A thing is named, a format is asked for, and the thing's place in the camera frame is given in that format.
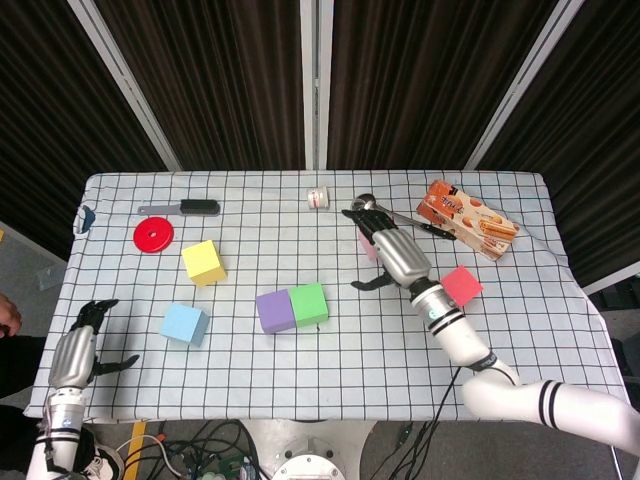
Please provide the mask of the orange biscuit box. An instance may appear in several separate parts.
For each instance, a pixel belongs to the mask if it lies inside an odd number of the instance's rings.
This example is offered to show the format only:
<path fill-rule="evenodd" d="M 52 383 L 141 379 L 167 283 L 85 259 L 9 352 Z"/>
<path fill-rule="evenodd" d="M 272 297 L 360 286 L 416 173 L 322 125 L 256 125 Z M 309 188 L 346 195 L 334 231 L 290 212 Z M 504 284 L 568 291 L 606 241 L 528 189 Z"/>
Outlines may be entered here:
<path fill-rule="evenodd" d="M 491 260 L 499 259 L 519 232 L 517 224 L 444 180 L 431 183 L 416 212 Z"/>

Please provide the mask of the yellow floor tape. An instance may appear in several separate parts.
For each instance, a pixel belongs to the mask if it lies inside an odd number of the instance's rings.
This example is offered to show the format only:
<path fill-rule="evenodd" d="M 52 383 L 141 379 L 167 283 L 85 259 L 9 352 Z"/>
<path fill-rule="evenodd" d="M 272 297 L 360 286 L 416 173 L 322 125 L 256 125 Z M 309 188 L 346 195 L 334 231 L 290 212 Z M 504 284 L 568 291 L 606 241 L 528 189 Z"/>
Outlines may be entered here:
<path fill-rule="evenodd" d="M 142 447 L 144 445 L 144 435 L 146 434 L 147 423 L 144 421 L 136 422 L 131 431 L 131 439 L 128 446 L 127 456 L 125 460 L 125 472 L 123 480 L 137 480 L 139 463 L 141 459 Z"/>

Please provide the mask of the white slanted frame post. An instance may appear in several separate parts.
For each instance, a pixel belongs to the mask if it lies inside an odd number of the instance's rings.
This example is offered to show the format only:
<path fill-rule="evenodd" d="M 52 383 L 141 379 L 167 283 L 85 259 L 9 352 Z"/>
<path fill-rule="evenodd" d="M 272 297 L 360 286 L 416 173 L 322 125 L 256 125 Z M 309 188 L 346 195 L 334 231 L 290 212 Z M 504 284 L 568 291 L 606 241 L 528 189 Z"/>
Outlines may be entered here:
<path fill-rule="evenodd" d="M 165 167 L 169 171 L 182 171 L 182 165 L 173 147 L 135 78 L 122 50 L 99 11 L 95 0 L 66 0 L 66 2 L 84 29 Z"/>
<path fill-rule="evenodd" d="M 472 150 L 465 170 L 476 169 L 504 129 L 541 68 L 556 48 L 585 0 L 557 0 L 551 14 L 525 56 L 511 84 Z"/>

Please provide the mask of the pink foam cube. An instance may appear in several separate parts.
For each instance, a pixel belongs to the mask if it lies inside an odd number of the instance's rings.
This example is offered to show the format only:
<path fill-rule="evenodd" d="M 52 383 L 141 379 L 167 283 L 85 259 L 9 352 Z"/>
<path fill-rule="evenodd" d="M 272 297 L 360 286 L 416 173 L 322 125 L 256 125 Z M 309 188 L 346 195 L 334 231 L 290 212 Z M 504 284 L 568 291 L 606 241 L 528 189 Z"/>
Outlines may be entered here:
<path fill-rule="evenodd" d="M 378 259 L 376 248 L 369 242 L 361 231 L 358 231 L 358 238 L 367 258 L 372 262 L 376 262 Z"/>

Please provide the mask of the green foam cube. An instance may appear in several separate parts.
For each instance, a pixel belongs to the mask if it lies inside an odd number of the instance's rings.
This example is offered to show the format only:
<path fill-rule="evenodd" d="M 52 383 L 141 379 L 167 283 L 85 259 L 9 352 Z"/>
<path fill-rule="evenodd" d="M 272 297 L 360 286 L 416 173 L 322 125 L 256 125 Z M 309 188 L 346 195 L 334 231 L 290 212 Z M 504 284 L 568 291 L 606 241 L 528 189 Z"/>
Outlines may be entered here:
<path fill-rule="evenodd" d="M 289 290 L 289 297 L 298 328 L 328 320 L 328 306 L 320 283 L 293 287 Z"/>

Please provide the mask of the purple foam cube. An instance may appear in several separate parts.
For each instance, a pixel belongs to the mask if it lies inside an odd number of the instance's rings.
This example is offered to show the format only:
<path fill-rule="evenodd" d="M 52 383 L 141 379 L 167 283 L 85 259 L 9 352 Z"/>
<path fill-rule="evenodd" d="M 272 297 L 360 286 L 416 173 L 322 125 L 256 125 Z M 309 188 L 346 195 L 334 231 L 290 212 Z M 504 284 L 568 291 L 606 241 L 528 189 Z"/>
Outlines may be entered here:
<path fill-rule="evenodd" d="M 275 334 L 296 327 L 289 292 L 278 290 L 256 297 L 256 307 L 262 330 Z"/>

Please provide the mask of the white floor frame bar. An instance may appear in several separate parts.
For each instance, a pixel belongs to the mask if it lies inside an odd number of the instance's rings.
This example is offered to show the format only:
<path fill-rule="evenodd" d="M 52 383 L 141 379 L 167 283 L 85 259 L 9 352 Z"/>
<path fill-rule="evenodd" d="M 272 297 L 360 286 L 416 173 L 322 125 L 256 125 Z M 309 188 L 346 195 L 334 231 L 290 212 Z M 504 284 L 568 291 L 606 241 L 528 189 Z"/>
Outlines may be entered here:
<path fill-rule="evenodd" d="M 616 285 L 622 281 L 628 280 L 634 276 L 636 276 L 636 273 L 630 273 L 625 271 L 613 273 L 611 275 L 608 275 L 600 280 L 597 280 L 583 287 L 583 291 L 585 292 L 586 295 L 592 295 L 601 290 L 604 290 L 605 288 Z"/>

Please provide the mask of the blue foam cube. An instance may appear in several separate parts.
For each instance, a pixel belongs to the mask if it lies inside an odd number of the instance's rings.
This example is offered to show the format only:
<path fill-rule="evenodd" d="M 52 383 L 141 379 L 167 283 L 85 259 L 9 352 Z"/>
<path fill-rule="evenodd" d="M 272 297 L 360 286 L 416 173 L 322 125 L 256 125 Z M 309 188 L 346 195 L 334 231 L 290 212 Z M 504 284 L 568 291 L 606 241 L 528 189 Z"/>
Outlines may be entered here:
<path fill-rule="evenodd" d="M 209 315 L 204 311 L 173 303 L 164 316 L 160 334 L 199 347 L 208 325 Z"/>

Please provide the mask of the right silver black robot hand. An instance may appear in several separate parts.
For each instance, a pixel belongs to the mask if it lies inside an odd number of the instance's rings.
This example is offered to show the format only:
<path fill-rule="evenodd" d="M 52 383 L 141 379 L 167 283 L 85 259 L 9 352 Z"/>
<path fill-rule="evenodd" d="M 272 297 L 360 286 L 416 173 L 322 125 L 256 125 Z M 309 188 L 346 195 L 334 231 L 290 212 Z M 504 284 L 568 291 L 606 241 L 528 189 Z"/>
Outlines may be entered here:
<path fill-rule="evenodd" d="M 368 282 L 355 280 L 351 285 L 360 291 L 373 291 L 395 284 L 416 297 L 432 288 L 436 281 L 429 279 L 431 263 L 405 230 L 399 229 L 385 213 L 376 210 L 343 209 L 368 243 L 376 249 L 384 273 Z"/>

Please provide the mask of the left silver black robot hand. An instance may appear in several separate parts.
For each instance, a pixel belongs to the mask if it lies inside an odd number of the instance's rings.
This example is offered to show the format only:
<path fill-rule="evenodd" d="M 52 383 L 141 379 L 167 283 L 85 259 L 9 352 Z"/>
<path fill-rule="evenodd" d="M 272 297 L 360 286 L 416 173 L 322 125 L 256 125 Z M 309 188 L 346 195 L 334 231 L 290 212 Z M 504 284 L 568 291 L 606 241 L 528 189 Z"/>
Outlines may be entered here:
<path fill-rule="evenodd" d="M 96 338 L 104 317 L 118 303 L 118 299 L 91 300 L 80 309 L 69 332 L 56 346 L 49 373 L 50 387 L 84 390 L 96 377 L 127 370 L 137 362 L 138 354 L 107 363 L 101 363 L 96 355 Z"/>

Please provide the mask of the yellow foam cube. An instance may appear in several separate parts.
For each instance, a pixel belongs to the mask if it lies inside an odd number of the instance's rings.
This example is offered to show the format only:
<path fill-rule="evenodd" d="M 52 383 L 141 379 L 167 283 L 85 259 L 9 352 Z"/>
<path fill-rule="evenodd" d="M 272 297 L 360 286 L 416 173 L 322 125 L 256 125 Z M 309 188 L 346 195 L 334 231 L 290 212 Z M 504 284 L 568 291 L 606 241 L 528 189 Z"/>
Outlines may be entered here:
<path fill-rule="evenodd" d="M 187 275 L 198 287 L 209 286 L 227 278 L 227 272 L 212 240 L 182 250 Z"/>

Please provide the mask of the red foam cube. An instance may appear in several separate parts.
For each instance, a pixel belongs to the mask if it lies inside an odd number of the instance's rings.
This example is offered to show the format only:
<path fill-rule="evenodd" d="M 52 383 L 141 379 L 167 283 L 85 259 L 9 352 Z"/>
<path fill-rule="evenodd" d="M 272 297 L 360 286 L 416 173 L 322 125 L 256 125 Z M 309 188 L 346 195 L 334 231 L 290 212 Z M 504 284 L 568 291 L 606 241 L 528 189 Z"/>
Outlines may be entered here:
<path fill-rule="evenodd" d="M 443 276 L 440 283 L 459 307 L 464 307 L 483 291 L 482 284 L 464 266 L 458 266 Z"/>

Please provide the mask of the white upright frame post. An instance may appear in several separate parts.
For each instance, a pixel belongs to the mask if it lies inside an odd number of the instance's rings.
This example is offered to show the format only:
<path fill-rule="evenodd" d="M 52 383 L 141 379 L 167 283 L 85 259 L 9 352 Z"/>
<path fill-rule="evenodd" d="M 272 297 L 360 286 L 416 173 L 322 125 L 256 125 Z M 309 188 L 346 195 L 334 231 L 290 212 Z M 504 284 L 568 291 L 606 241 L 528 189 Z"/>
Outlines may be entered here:
<path fill-rule="evenodd" d="M 334 0 L 299 0 L 305 165 L 326 170 Z"/>

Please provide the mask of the red round plastic disc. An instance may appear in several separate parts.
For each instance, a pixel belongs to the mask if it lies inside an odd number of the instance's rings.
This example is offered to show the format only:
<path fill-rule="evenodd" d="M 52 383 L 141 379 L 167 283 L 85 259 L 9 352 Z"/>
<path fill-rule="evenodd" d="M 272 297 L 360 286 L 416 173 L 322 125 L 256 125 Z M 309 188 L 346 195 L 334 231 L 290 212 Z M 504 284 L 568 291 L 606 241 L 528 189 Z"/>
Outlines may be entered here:
<path fill-rule="evenodd" d="M 158 253 L 172 242 L 172 224 L 160 217 L 150 217 L 140 222 L 133 233 L 134 245 L 144 253 Z"/>

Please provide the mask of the white black grid tablecloth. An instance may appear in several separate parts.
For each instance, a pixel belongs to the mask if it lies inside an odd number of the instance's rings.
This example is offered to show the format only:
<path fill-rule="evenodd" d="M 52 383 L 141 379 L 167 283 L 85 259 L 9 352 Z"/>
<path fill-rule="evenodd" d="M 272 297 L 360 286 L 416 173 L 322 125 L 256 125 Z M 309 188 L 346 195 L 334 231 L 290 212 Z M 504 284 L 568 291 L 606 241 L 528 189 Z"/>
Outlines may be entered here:
<path fill-rule="evenodd" d="M 444 179 L 519 226 L 504 256 L 491 261 L 461 242 L 415 230 L 440 278 L 467 268 L 483 291 L 465 315 L 522 381 L 553 379 L 625 396 L 606 325 L 575 282 L 555 225 L 550 195 L 533 173 L 478 171 L 305 171 L 112 173 L 90 177 L 82 205 L 96 219 L 76 237 L 27 414 L 49 396 L 55 347 L 90 300 L 118 299 L 97 340 L 103 362 L 140 358 L 85 390 L 95 422 L 138 419 L 291 418 L 465 419 L 457 370 L 393 286 L 360 292 L 351 282 L 380 274 L 344 217 L 371 193 L 410 214 Z M 310 209 L 307 190 L 326 186 L 328 209 Z M 216 200 L 217 216 L 139 215 L 143 205 Z M 133 233 L 150 217 L 168 220 L 171 244 L 141 252 Z M 182 250 L 212 240 L 227 278 L 198 287 Z M 328 320 L 263 332 L 256 297 L 320 283 Z M 204 311 L 199 347 L 160 334 L 177 303 Z"/>

